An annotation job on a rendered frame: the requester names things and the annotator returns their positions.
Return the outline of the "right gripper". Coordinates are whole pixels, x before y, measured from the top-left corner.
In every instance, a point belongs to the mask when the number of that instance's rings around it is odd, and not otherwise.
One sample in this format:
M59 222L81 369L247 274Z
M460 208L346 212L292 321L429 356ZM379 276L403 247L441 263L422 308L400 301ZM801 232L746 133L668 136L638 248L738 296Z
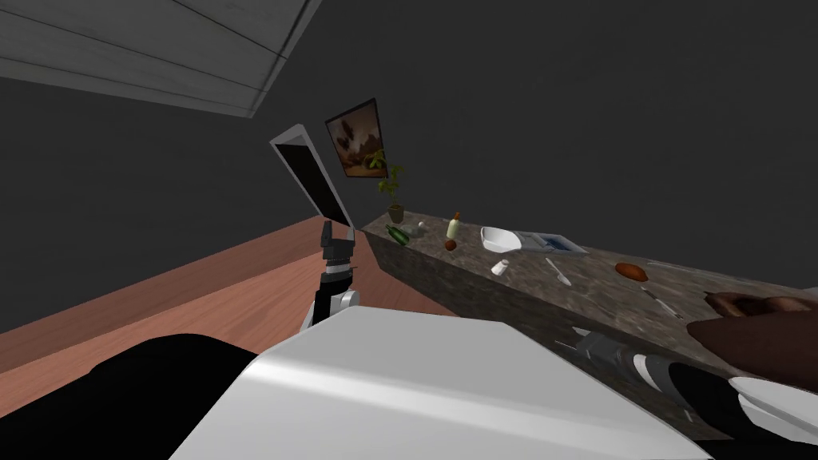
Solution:
M623 376L632 375L632 352L625 344L598 332L590 332L579 327L572 329L582 336L576 344L577 347L557 340L554 343L586 357L596 367L616 371Z

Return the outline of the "white framed dark window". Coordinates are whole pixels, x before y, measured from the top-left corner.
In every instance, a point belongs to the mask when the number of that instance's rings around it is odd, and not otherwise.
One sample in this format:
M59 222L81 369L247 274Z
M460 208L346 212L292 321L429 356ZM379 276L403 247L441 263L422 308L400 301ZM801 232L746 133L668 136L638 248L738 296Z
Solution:
M317 214L355 230L305 127L301 124L294 125L270 140L269 144L293 175Z

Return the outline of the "brown bread loaf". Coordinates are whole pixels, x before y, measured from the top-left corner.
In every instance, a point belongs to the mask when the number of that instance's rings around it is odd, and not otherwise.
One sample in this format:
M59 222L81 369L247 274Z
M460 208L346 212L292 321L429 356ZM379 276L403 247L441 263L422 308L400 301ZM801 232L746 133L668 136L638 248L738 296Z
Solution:
M818 310L818 300L792 296L759 297L737 292L705 292L704 301L722 317L749 317L778 311Z

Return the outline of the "brown framed wall picture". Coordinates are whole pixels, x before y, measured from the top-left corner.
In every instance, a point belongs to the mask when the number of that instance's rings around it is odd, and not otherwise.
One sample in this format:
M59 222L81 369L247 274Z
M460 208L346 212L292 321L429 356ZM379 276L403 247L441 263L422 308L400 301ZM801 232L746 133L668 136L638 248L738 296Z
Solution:
M375 98L338 114L325 125L346 177L383 179L388 176Z

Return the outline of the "dark brown round object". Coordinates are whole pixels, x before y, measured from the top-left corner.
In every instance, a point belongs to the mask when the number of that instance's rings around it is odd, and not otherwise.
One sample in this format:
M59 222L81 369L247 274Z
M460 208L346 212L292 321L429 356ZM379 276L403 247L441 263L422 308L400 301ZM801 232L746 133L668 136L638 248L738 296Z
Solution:
M818 394L818 311L710 319L686 329L732 367Z

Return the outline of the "white bowl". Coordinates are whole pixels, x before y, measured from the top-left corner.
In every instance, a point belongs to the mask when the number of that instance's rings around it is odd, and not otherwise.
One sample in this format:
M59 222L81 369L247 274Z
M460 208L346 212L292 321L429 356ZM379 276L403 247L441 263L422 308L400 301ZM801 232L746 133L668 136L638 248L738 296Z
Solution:
M482 227L480 229L482 247L490 252L506 253L522 248L522 242L512 231L501 228Z

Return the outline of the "silver spoon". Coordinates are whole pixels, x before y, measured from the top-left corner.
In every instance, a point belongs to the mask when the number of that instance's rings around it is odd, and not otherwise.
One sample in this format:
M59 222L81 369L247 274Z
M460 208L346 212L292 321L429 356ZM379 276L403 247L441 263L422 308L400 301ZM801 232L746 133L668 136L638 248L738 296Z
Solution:
M566 285L567 287L571 287L572 283L570 279L558 268L558 266L551 260L551 258L546 258L546 262L554 269L556 272L556 276L558 281L561 284Z

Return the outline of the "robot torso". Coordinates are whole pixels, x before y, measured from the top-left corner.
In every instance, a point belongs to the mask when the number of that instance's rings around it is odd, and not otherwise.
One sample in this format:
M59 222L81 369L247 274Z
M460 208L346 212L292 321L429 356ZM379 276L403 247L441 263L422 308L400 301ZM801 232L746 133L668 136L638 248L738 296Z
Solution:
M254 359L169 460L709 460L504 323L349 307Z

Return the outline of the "grey tray with blue inside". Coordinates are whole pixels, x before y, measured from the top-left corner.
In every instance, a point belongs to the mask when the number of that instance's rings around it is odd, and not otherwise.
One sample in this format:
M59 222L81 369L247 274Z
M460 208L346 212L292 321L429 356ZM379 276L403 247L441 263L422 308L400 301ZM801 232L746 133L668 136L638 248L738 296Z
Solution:
M542 232L514 232L521 243L521 251L584 256L588 252L572 240L558 234Z

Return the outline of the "silver knife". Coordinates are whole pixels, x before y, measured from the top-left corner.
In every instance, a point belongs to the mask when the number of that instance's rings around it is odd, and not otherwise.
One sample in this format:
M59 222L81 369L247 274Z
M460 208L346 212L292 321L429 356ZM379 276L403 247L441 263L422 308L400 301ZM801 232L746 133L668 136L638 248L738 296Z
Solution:
M642 291L643 291L643 292L644 292L646 295L648 295L648 296L649 296L651 299L653 299L654 301L656 301L656 302L657 302L657 303L658 303L658 304L659 304L659 305L660 305L660 306L661 306L661 307L662 307L664 310L666 310L666 311L667 311L667 312L668 312L668 313L669 313L669 314L670 314L672 317L674 317L674 318L676 318L676 319L684 319L684 317L683 317L682 315L680 315L680 314L678 313L678 311L676 311L675 309L673 309L673 308L672 308L672 307L671 307L669 304L667 304L667 303L666 303L666 302L664 302L662 299L660 299L660 298L659 298L657 295L655 295L654 293L652 293L652 292L651 292L651 291L650 291L648 288L641 286L641 290L642 290Z

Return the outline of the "green potted plant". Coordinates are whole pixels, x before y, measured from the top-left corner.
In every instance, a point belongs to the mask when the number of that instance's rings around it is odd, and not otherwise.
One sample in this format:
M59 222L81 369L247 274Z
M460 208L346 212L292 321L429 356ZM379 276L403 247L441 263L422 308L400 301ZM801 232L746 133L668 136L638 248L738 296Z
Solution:
M363 164L371 169L384 169L387 171L387 175L378 183L379 192L387 193L390 198L387 214L391 222L401 224L404 219L404 207L398 203L396 191L399 189L398 174L403 171L403 168L388 163L382 149L366 155Z

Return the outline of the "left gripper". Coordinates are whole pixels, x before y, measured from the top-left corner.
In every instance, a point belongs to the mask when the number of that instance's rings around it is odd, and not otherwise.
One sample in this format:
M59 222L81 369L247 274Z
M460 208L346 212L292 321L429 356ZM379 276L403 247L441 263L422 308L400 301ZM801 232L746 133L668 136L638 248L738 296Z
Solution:
M327 220L321 233L323 260L328 264L349 264L355 247L355 229L347 230L346 239L333 239L332 221Z

